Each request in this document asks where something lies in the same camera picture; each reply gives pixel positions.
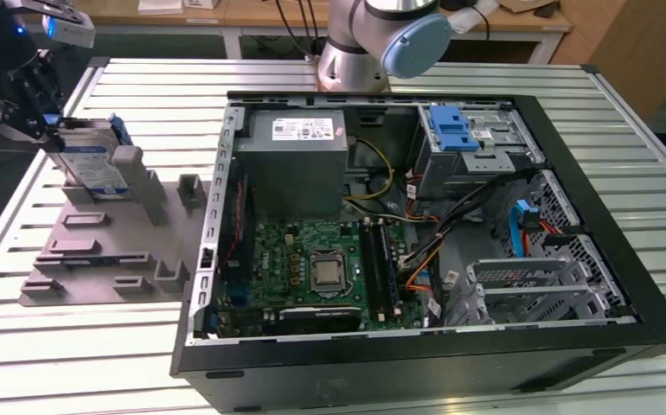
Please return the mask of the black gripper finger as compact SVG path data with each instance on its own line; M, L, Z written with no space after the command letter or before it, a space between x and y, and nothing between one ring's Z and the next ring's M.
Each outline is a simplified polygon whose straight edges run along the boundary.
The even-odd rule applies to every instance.
M59 85L54 54L49 49L39 49L31 63L31 88L35 93L38 108L43 114L62 114L63 93Z
M0 82L0 134L27 141L43 151L58 151L58 85L42 73L7 73Z

